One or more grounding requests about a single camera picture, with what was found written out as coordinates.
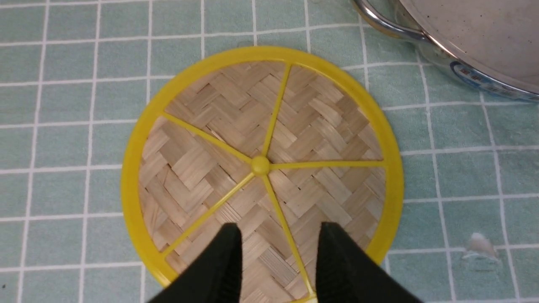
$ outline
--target pot label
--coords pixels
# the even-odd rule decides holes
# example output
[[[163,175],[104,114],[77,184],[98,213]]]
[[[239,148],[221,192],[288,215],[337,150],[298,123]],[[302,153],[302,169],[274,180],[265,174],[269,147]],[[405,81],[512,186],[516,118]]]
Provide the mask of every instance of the pot label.
[[[460,80],[489,94],[513,100],[539,102],[539,96],[521,92],[503,85],[460,62],[451,62],[451,70]]]

